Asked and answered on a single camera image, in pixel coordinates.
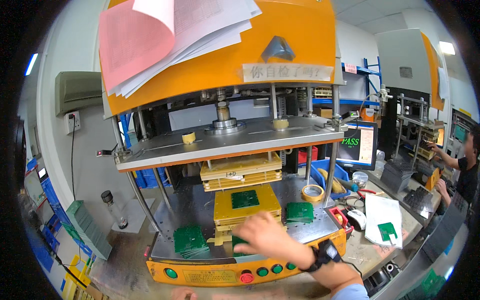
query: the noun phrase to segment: white mouse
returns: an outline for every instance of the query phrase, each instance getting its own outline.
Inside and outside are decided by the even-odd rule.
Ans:
[[[367,217],[363,212],[358,209],[353,209],[350,210],[347,215],[357,221],[357,223],[360,225],[360,230],[365,230],[365,226],[367,225]]]

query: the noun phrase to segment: glass bottle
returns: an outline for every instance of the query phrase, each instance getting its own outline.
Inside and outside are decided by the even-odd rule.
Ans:
[[[125,229],[128,225],[127,217],[122,215],[119,206],[113,202],[113,196],[110,191],[104,191],[102,193],[102,200],[107,204],[108,211],[112,215],[113,219],[117,222],[120,229]]]

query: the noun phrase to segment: wrist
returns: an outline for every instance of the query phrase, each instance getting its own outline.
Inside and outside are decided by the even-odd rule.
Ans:
[[[294,256],[290,262],[297,266],[298,269],[306,270],[315,262],[315,254],[311,247],[298,243]]]

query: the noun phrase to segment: warning label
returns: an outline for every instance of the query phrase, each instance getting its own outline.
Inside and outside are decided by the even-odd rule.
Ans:
[[[235,272],[224,271],[183,271],[185,281],[191,283],[236,283]]]

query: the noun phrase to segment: workbench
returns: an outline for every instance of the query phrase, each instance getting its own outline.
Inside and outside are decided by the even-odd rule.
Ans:
[[[366,188],[375,192],[383,191],[370,181]],[[155,211],[156,207],[161,204],[159,200],[162,199],[160,191],[158,189],[143,189],[142,193],[145,198],[156,198],[152,207],[152,211]],[[388,194],[381,196],[391,198]],[[418,234],[422,225],[402,206],[400,209],[405,247]],[[149,225],[150,223],[146,219],[138,234],[111,231],[108,240],[113,250],[108,261],[97,259],[92,267],[90,273],[92,282],[101,292],[114,300],[169,299],[171,290],[178,287],[155,282],[146,267],[144,253],[147,245],[152,242],[154,237],[154,233],[149,230]],[[363,278],[366,279],[397,256],[400,251],[400,249],[374,245],[365,238],[364,231],[353,231],[351,237],[347,240],[346,254],[342,258],[346,262],[354,263],[362,271]],[[306,273],[250,286],[193,289],[199,295],[198,299],[200,300],[329,299],[329,291]]]
[[[423,211],[419,214],[418,212],[415,212],[413,209],[411,209],[408,204],[402,201],[403,197],[407,195],[407,192],[405,190],[400,191],[398,193],[393,192],[383,182],[380,181],[380,178],[382,177],[381,173],[375,173],[372,171],[365,171],[365,173],[368,175],[369,181],[371,181],[372,183],[380,187],[385,193],[387,193],[391,197],[391,199],[398,200],[400,202],[400,205],[406,211],[408,211],[423,226],[423,228],[427,227],[427,225],[430,223],[430,221],[433,218],[434,212],[437,210],[442,200],[442,196],[435,188],[432,191],[430,191],[433,194],[431,203],[432,203],[434,212],[430,213],[430,212]],[[418,183],[416,180],[410,179],[410,181],[408,182],[408,188],[411,190],[416,190],[420,186],[422,185]]]

